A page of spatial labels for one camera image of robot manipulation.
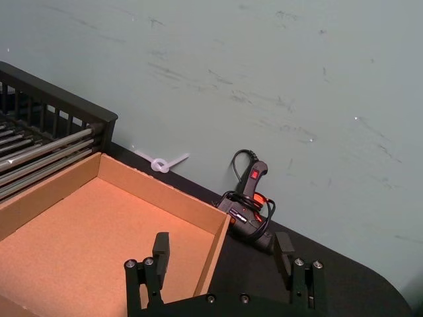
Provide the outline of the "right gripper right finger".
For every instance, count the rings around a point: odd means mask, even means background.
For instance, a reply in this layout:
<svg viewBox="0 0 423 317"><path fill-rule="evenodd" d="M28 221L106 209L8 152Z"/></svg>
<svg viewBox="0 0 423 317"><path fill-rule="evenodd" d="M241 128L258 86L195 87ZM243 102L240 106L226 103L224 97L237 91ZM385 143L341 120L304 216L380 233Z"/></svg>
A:
<svg viewBox="0 0 423 317"><path fill-rule="evenodd" d="M295 255L295 248L286 232L274 235L274 259L289 301L295 310L325 308L325 271L319 260L307 261Z"/></svg>

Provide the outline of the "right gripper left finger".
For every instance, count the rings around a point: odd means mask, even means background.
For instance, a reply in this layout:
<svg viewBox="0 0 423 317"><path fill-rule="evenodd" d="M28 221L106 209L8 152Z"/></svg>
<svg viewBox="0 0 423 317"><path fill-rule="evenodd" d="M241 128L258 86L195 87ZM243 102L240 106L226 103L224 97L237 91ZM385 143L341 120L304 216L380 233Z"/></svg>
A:
<svg viewBox="0 0 423 317"><path fill-rule="evenodd" d="M164 305L161 290L165 280L170 258L169 232L158 232L152 249L152 255L142 262L129 259L124 263L126 278L127 309L142 309L140 287L147 288L147 307L156 308Z"/></svg>

